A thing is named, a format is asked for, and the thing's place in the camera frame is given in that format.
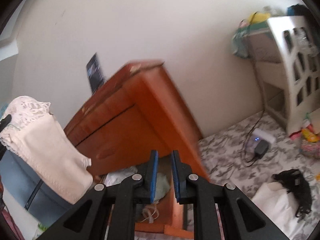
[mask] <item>wooden cabinet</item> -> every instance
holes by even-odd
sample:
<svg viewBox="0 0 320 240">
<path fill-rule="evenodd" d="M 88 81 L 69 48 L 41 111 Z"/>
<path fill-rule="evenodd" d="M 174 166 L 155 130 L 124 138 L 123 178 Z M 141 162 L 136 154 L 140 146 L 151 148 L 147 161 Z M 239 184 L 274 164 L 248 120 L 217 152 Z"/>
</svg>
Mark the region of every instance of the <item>wooden cabinet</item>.
<svg viewBox="0 0 320 240">
<path fill-rule="evenodd" d="M 92 175 L 147 162 L 155 149 L 160 157 L 178 150 L 182 162 L 209 179 L 197 147 L 201 132 L 161 61 L 126 64 L 84 103 L 65 133 L 91 158 Z M 183 206 L 176 203 L 173 189 L 158 206 L 164 209 L 162 216 L 154 224 L 137 223 L 136 230 L 190 234 L 182 230 Z"/>
</svg>

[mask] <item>black power adapter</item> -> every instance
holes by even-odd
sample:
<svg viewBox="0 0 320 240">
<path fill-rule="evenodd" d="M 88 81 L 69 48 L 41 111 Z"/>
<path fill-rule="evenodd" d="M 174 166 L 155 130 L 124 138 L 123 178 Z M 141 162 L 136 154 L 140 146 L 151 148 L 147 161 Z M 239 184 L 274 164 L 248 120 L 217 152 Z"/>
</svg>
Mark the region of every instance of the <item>black power adapter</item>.
<svg viewBox="0 0 320 240">
<path fill-rule="evenodd" d="M 266 140 L 261 140 L 254 149 L 254 158 L 261 159 L 269 150 L 269 143 Z"/>
</svg>

